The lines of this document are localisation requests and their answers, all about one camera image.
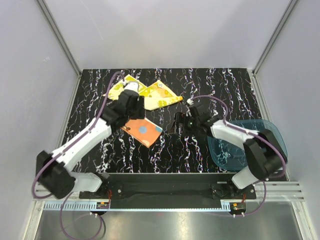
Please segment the orange polka dot towel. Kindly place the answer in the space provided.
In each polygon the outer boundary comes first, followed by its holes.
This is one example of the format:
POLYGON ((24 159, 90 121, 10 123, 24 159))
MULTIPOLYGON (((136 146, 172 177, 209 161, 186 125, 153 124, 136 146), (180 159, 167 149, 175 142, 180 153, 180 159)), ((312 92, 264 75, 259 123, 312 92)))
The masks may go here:
POLYGON ((122 130, 147 148, 151 147, 163 132, 161 127, 147 118, 130 119, 122 130))

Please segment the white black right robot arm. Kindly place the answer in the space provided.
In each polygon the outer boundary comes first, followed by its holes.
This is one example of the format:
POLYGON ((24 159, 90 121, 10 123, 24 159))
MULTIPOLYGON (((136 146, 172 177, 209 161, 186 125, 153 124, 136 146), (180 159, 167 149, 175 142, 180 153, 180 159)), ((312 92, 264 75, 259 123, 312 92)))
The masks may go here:
POLYGON ((193 136, 203 134, 244 151, 247 166, 226 184, 212 188, 213 195, 219 199, 239 198, 252 184, 277 177, 276 172, 284 170, 288 163, 284 150, 271 130, 251 130, 212 117, 201 103, 189 104, 186 113, 175 113, 170 132, 193 136))

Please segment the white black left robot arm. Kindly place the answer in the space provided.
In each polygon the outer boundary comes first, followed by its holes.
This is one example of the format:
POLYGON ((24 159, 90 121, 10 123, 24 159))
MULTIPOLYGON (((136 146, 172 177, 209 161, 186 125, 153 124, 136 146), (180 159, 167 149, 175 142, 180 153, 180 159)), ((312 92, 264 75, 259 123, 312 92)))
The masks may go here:
POLYGON ((40 183, 49 196, 63 199, 71 192, 91 192, 97 198, 108 193, 108 186, 95 173, 77 173, 75 165, 98 143, 124 127, 130 119, 145 117, 144 97, 139 95, 139 84, 128 82, 117 100, 104 105, 98 116, 87 127, 63 146, 36 157, 35 183, 40 183))

